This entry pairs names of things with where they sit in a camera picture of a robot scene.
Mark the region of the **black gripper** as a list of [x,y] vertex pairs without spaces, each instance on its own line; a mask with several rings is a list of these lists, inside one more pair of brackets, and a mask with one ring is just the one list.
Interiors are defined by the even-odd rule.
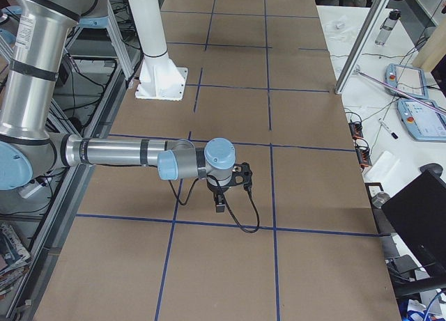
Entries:
[[223,213],[225,211],[225,205],[227,201],[225,199],[224,193],[232,186],[234,186],[233,180],[230,180],[225,185],[222,185],[220,181],[215,176],[206,177],[207,187],[213,193],[213,200],[216,204],[216,213]]

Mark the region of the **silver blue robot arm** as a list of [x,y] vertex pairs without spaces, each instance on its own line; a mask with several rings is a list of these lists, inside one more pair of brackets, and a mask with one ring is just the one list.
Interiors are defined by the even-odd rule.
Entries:
[[108,0],[17,0],[22,15],[1,106],[1,188],[24,186],[47,171],[81,164],[155,167],[162,180],[206,180],[217,211],[228,209],[236,151],[224,138],[118,141],[45,129],[66,38],[82,19],[107,15]]

